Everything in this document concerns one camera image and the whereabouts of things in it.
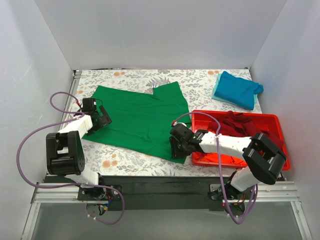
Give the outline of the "green t-shirt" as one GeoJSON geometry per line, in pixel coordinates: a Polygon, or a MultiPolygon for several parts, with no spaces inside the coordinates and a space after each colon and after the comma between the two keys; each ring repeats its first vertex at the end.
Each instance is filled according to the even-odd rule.
{"type": "Polygon", "coordinates": [[[152,94],[98,86],[93,98],[101,100],[112,122],[84,136],[87,141],[112,145],[171,162],[184,164],[185,157],[174,159],[170,145],[173,120],[191,125],[188,103],[178,82],[155,87],[152,94]]]}

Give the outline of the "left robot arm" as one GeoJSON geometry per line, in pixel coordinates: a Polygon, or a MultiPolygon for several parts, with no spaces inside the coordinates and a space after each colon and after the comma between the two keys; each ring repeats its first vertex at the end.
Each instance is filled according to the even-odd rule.
{"type": "Polygon", "coordinates": [[[112,120],[96,98],[84,98],[76,115],[68,125],[46,136],[46,166],[51,175],[63,176],[80,183],[97,185],[99,174],[86,166],[82,138],[111,124],[112,120]]]}

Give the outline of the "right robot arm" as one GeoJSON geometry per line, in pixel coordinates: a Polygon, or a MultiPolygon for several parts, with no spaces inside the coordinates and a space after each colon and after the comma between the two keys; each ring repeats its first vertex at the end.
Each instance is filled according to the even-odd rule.
{"type": "Polygon", "coordinates": [[[287,160],[284,152],[263,133],[234,137],[201,129],[193,132],[185,124],[177,123],[170,131],[169,141],[174,159],[199,152],[217,154],[219,160],[226,155],[245,161],[245,168],[235,171],[227,183],[213,192],[229,200],[258,183],[274,185],[287,160]]]}

